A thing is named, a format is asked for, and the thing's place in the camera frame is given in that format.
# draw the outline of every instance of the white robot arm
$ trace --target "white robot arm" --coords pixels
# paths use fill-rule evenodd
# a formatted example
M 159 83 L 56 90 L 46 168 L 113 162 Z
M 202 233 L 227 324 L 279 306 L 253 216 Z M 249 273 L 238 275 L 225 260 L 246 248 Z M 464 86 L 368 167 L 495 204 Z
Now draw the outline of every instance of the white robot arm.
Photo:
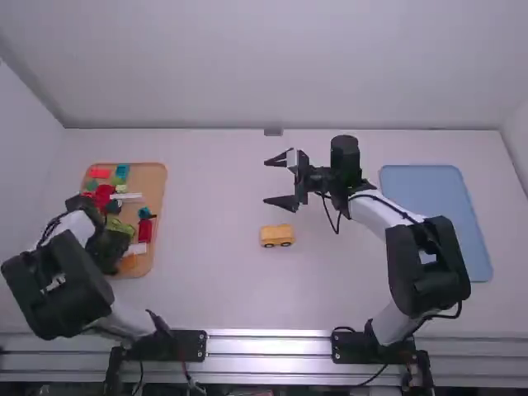
M 375 345 L 389 347 L 411 336 L 429 318 L 468 299 L 471 288 L 453 224 L 443 216 L 426 218 L 395 204 L 362 178 L 357 139 L 340 135 L 331 142 L 331 167 L 313 167 L 293 148 L 264 162 L 295 175 L 292 196 L 265 203 L 296 212 L 313 192 L 332 202 L 339 217 L 365 225 L 387 246 L 389 288 L 393 299 L 365 326 Z M 434 258 L 422 263 L 421 253 Z

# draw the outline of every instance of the black cable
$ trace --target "black cable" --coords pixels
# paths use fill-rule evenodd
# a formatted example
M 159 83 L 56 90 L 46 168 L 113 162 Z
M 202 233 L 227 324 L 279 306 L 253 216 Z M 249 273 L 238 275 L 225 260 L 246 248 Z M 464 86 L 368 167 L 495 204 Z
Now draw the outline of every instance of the black cable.
M 132 392 L 132 396 L 135 396 L 138 393 L 139 388 L 141 388 L 141 385 L 143 385 L 144 371 L 143 371 L 143 361 L 142 360 L 139 360 L 139 369 L 141 370 L 141 375 L 139 376 L 139 382 L 135 385 L 135 389 L 134 389 L 134 392 Z
M 327 200 L 331 200 L 332 197 L 331 196 L 327 196 L 326 194 L 323 194 L 322 192 L 319 192 L 319 191 L 314 191 L 313 192 L 316 196 L 321 196 L 322 198 L 326 198 Z
M 374 375 L 372 375 L 369 379 L 359 383 L 359 384 L 354 384 L 354 385 L 350 385 L 350 386 L 347 386 L 348 389 L 354 389 L 354 388 L 360 388 L 361 386 L 365 386 L 367 384 L 370 384 L 372 381 L 374 381 L 376 378 L 378 378 L 381 373 L 383 373 L 385 371 L 385 369 L 389 367 L 389 363 L 385 363 L 384 365 L 381 366 L 381 368 L 376 371 L 376 373 Z
M 338 330 L 347 330 L 348 332 L 356 332 L 356 330 L 354 328 L 351 328 L 350 326 L 337 326 L 336 328 L 334 328 L 332 330 L 332 335 L 338 331 Z M 367 384 L 370 384 L 372 381 L 374 381 L 376 378 L 378 378 L 381 373 L 384 372 L 384 370 L 389 366 L 389 363 L 385 363 L 384 365 L 381 366 L 381 368 L 376 371 L 376 373 L 374 375 L 372 375 L 369 379 L 359 383 L 359 384 L 355 384 L 355 385 L 351 385 L 349 386 L 349 388 L 360 388 L 361 386 L 365 386 Z
M 442 319 L 458 319 L 460 317 L 460 314 L 462 314 L 462 301 L 457 302 L 458 306 L 456 308 L 456 312 L 452 315 L 444 315 L 441 313 L 435 313 L 433 315 L 429 315 L 426 317 L 426 320 L 430 320 L 433 318 L 442 318 Z
M 347 330 L 349 332 L 357 332 L 356 330 L 354 330 L 353 328 L 351 328 L 350 326 L 337 326 L 336 328 L 334 328 L 332 330 L 332 334 L 334 334 L 336 331 L 338 330 Z
M 328 208 L 327 208 L 327 202 L 325 201 L 325 197 L 323 195 L 320 195 L 321 196 L 321 199 L 323 200 L 323 206 L 324 206 L 324 211 L 326 212 L 327 214 L 327 217 L 328 217 L 328 221 L 330 222 L 330 226 L 332 227 L 332 231 L 338 235 L 339 234 L 339 224 L 341 223 L 341 212 L 339 212 L 339 214 L 337 215 L 337 227 L 335 227 L 333 225 L 333 221 L 332 221 L 332 218 L 330 217 L 330 213 L 328 212 Z

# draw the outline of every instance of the cork board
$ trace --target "cork board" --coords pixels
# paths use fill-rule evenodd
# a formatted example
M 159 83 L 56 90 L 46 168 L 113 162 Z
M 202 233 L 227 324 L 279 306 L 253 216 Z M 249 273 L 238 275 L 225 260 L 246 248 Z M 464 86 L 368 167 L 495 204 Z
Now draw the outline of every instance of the cork board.
M 111 178 L 115 174 L 118 163 L 93 163 L 85 172 L 81 183 L 81 191 L 85 191 L 85 185 L 92 178 L 89 176 L 90 169 L 110 169 L 111 176 L 108 179 L 96 179 L 101 184 L 111 184 Z M 143 202 L 125 202 L 122 211 L 116 217 L 124 224 L 134 226 L 136 233 L 131 243 L 138 242 L 138 209 L 148 206 L 153 215 L 152 239 L 148 244 L 147 253 L 137 256 L 128 256 L 119 264 L 119 272 L 112 276 L 115 278 L 139 278 L 146 275 L 153 267 L 156 239 L 158 236 L 158 223 L 162 215 L 163 193 L 165 192 L 165 181 L 167 180 L 167 169 L 162 163 L 129 163 L 130 172 L 126 180 L 128 192 L 141 192 Z

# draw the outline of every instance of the white table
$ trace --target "white table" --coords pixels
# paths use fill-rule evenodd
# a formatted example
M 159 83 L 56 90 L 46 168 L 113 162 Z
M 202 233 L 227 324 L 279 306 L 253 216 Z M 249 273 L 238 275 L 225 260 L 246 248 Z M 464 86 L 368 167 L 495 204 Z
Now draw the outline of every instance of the white table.
M 431 352 L 438 384 L 527 385 L 528 200 L 498 132 L 287 130 L 283 137 L 265 137 L 261 130 L 69 130 L 38 221 L 44 224 L 64 209 L 64 199 L 78 189 L 91 163 L 165 163 L 168 180 L 154 268 L 138 280 L 113 281 L 118 298 L 151 308 L 174 327 L 209 329 L 211 355 L 193 366 L 203 380 L 361 382 L 372 368 L 334 365 L 327 337 L 337 325 L 361 329 L 389 301 L 383 243 L 352 222 L 344 222 L 342 233 L 334 235 L 316 196 L 297 214 L 262 203 L 262 198 L 293 191 L 292 175 L 264 167 L 265 159 L 295 146 L 315 166 L 328 165 L 330 139 L 340 133 L 359 139 L 361 165 L 374 184 L 385 164 L 449 163 L 460 169 L 494 277 L 473 284 L 459 320 L 424 326 L 418 344 Z M 258 229 L 279 223 L 294 225 L 297 243 L 261 248 Z M 29 342 L 21 335 L 27 332 L 23 317 L 2 286 L 0 296 L 8 303 L 2 307 L 1 329 L 12 333 L 4 342 L 11 350 L 36 354 L 34 359 L 27 358 L 31 354 L 5 356 L 2 366 L 12 373 L 3 378 L 35 379 L 42 370 L 46 378 L 54 378 L 57 370 L 57 380 L 75 371 L 83 373 L 77 378 L 102 378 L 107 342 L 90 337 Z M 39 361 L 38 351 L 61 348 L 83 358 Z M 146 379 L 177 380 L 171 368 L 147 365 Z M 126 372 L 133 380 L 137 368 L 131 365 Z M 396 384 L 397 373 L 389 368 L 376 384 Z

